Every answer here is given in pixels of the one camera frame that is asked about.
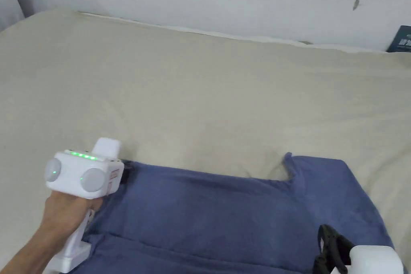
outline round white button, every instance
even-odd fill
[[[56,181],[61,172],[61,162],[57,158],[48,161],[45,171],[45,180],[48,182]]]
[[[95,192],[103,187],[106,182],[106,175],[101,169],[91,168],[83,173],[80,182],[85,191]]]

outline wall stain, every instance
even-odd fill
[[[360,1],[359,1],[359,0],[356,0],[356,1],[354,2],[353,11],[355,11],[356,8],[357,8],[359,5],[360,5]]]

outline sticker label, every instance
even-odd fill
[[[110,173],[110,180],[118,177],[119,173],[120,173],[120,169],[113,170],[112,173]]]

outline finger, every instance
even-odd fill
[[[97,199],[91,200],[90,208],[95,211],[98,211],[102,205],[103,205],[103,198],[97,198]]]

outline black strap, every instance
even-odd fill
[[[351,264],[350,250],[354,244],[329,225],[320,226],[317,239],[321,254],[315,258],[313,274],[330,274],[334,268],[341,274],[347,274],[345,265]]]

